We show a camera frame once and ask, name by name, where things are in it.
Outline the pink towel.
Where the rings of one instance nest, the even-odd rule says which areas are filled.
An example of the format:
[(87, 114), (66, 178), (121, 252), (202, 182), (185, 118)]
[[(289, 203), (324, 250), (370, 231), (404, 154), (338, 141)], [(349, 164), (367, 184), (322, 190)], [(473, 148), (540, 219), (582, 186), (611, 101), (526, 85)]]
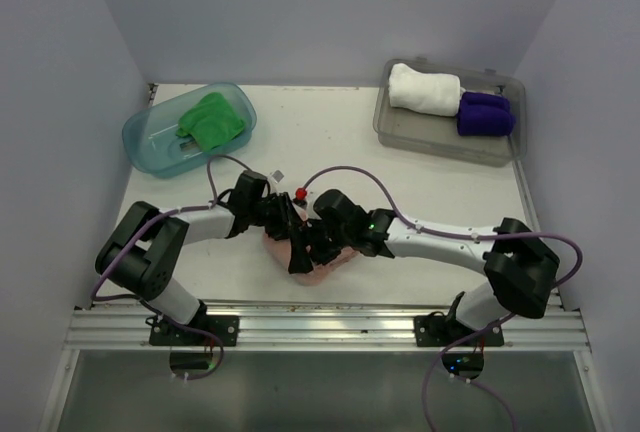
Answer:
[(262, 235), (262, 243), (265, 250), (271, 255), (275, 262), (284, 269), (285, 274), (304, 286), (316, 286), (320, 284), (336, 269), (359, 255), (356, 250), (345, 247), (333, 261), (327, 264), (315, 264), (313, 270), (309, 273), (290, 274), (288, 272), (288, 266), (292, 256), (292, 246), (288, 236), (284, 238), (273, 237), (269, 234), (269, 229), (266, 228)]

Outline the dark purple towel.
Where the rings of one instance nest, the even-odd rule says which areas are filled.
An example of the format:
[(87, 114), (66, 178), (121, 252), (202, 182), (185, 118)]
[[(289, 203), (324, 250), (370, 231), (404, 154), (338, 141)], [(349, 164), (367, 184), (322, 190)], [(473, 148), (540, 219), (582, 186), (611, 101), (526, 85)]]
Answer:
[(457, 116), (460, 136), (505, 137), (511, 134), (516, 119), (509, 111), (491, 106), (461, 108)]

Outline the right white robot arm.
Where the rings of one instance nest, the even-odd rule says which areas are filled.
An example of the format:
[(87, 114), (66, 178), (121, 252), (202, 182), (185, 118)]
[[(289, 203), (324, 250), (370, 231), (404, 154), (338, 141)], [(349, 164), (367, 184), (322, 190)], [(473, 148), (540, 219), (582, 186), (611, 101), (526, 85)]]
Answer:
[(451, 341), (468, 344), (481, 329), (509, 315), (544, 316), (554, 287), (559, 257), (524, 223), (505, 218), (495, 227), (434, 230), (388, 209), (317, 213), (329, 236), (364, 256), (421, 258), (479, 273), (486, 281), (459, 294), (450, 306), (445, 331)]

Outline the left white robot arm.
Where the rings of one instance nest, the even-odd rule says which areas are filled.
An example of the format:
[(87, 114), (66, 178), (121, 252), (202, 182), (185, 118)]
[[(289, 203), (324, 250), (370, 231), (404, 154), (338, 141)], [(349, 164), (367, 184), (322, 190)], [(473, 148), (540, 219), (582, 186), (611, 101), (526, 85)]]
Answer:
[(287, 241), (291, 274), (308, 274), (315, 268), (308, 223), (286, 193), (228, 191), (226, 200), (209, 205), (167, 211), (139, 201), (98, 253), (95, 270), (100, 275), (92, 299), (107, 302), (99, 290), (110, 280), (126, 295), (142, 302), (172, 324), (185, 344), (201, 342), (211, 329), (206, 306), (173, 278), (185, 245), (209, 239), (234, 238), (251, 227), (260, 227), (275, 241)]

